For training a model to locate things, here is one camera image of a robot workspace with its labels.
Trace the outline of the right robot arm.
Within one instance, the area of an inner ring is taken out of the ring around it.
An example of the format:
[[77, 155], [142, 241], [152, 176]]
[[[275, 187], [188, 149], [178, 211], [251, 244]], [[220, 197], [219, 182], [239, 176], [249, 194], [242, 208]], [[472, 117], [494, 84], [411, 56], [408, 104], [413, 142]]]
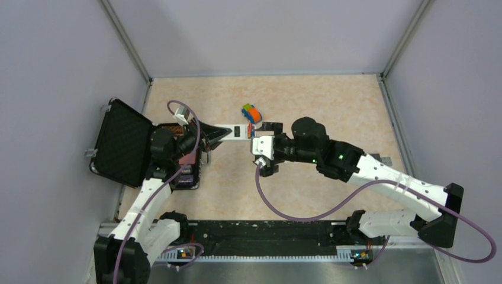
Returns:
[[433, 185], [395, 170], [359, 147], [332, 140], [323, 124], [310, 117], [297, 119], [289, 138], [278, 122], [264, 122], [267, 134], [251, 140], [251, 152], [262, 177], [278, 171], [285, 161], [312, 163], [327, 178], [372, 189], [404, 209], [355, 211], [346, 220], [347, 236], [355, 244], [383, 236], [418, 237], [436, 247], [449, 249], [455, 239], [463, 187], [451, 183]]

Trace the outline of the orange battery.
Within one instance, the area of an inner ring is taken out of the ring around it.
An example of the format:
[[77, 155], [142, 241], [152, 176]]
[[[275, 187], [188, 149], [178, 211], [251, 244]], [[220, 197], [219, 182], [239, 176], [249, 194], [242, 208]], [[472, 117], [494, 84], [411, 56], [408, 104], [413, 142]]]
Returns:
[[247, 126], [247, 138], [251, 139], [253, 136], [253, 124]]

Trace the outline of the white remote control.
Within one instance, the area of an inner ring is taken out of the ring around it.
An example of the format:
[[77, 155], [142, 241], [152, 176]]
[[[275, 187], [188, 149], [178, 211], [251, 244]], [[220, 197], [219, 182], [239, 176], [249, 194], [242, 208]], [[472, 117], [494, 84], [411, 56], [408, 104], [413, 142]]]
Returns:
[[248, 141], [251, 140], [247, 138], [247, 126], [249, 124], [216, 124], [218, 127], [226, 127], [232, 130], [231, 134], [224, 137], [223, 141]]

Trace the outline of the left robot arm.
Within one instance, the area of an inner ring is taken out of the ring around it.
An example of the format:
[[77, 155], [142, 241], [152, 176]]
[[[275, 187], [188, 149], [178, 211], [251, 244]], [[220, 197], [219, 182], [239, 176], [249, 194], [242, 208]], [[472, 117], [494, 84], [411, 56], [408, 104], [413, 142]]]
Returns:
[[147, 139], [149, 162], [136, 200], [112, 232], [98, 237], [94, 245], [97, 283], [146, 283], [168, 245], [187, 242], [190, 229], [180, 220], [164, 219], [158, 225], [153, 221], [178, 183], [179, 160], [214, 150], [234, 130], [196, 120], [153, 129]]

